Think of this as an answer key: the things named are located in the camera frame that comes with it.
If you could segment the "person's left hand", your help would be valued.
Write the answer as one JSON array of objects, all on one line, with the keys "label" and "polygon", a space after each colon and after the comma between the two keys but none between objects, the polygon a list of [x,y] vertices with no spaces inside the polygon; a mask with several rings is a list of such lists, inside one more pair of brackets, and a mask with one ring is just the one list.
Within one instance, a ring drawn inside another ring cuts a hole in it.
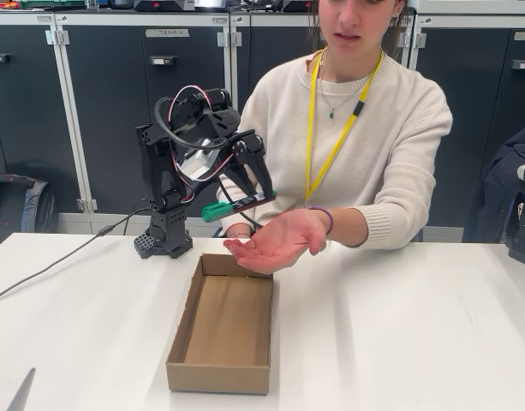
[{"label": "person's left hand", "polygon": [[224,241],[238,265],[259,274],[291,267],[305,253],[316,255],[326,247],[333,218],[325,209],[287,211],[259,229],[249,241]]}]

